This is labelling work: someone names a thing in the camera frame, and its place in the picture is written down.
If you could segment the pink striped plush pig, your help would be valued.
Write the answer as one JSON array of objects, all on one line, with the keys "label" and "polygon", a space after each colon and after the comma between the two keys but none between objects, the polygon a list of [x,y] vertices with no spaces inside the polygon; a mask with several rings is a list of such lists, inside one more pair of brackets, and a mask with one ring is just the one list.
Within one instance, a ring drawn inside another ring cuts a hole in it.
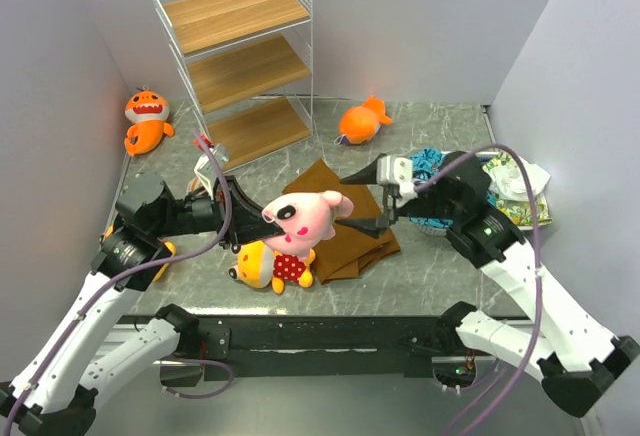
[{"label": "pink striped plush pig", "polygon": [[281,236],[265,239],[265,244],[274,251],[307,259],[316,244],[335,236],[334,221],[350,216],[353,210],[351,199],[338,191],[284,194],[262,210],[266,222],[284,231]]}]

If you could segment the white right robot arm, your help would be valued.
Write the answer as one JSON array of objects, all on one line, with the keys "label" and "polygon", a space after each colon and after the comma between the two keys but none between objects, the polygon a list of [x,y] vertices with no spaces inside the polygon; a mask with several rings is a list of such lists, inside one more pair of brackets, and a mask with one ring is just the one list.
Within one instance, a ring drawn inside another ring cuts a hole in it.
[{"label": "white right robot arm", "polygon": [[436,346],[457,355],[484,352],[541,383],[565,413],[581,418],[638,358],[639,344],[594,319],[544,267],[540,250],[486,194],[490,176],[472,152],[447,154],[437,173],[419,177],[411,160],[379,155],[345,185],[383,189],[381,215],[345,226],[377,238],[399,218],[449,221],[446,238],[464,259],[500,286],[531,319],[523,331],[458,302],[436,323]]}]

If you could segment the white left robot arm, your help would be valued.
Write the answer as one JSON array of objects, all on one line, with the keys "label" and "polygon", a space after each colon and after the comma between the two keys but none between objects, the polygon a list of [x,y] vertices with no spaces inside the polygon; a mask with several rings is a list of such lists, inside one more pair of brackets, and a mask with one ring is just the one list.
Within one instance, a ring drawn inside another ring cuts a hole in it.
[{"label": "white left robot arm", "polygon": [[123,191],[73,305],[46,344],[1,386],[8,429],[25,435],[83,435],[126,384],[163,358],[185,358],[199,344],[199,321],[177,305],[161,308],[134,336],[105,356],[98,350],[120,318],[166,267],[179,261],[172,236],[212,233],[235,251],[265,243],[303,275],[314,247],[349,220],[343,192],[293,192],[259,206],[232,176],[202,180],[198,192],[173,196],[157,174],[142,173]]}]

